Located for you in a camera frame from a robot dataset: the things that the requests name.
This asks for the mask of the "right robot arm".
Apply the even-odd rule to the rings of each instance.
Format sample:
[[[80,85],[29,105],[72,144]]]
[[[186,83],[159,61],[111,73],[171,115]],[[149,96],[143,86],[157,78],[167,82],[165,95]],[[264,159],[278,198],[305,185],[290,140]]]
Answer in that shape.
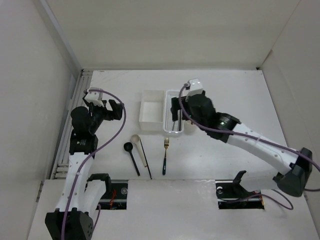
[[[312,173],[312,151],[282,146],[259,135],[238,118],[217,112],[210,98],[202,91],[200,94],[177,96],[171,99],[172,120],[191,121],[212,139],[238,147],[263,160],[272,171],[249,172],[241,170],[232,182],[232,193],[243,197],[256,190],[280,190],[292,197],[301,197]]]

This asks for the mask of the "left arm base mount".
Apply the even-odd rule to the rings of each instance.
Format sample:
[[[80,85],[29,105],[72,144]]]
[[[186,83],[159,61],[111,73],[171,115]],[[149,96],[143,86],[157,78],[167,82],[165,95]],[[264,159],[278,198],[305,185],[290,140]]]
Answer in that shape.
[[[128,190],[127,180],[112,180],[111,189],[99,200],[101,210],[126,210]]]

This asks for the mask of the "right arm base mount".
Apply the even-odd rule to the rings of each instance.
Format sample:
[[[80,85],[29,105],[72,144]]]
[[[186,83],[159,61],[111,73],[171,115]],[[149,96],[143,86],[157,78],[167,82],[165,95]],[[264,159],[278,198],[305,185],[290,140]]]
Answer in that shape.
[[[217,205],[220,210],[264,210],[261,192],[248,192],[233,180],[216,180]]]

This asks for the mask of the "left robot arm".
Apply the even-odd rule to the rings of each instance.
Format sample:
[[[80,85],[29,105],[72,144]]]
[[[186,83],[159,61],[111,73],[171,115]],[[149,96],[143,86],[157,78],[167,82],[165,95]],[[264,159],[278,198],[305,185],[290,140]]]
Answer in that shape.
[[[45,216],[45,225],[54,240],[90,240],[93,220],[101,198],[111,195],[107,173],[90,174],[98,150],[96,131],[103,121],[125,120],[124,105],[115,100],[90,100],[71,113],[68,170],[64,188],[53,212]]]

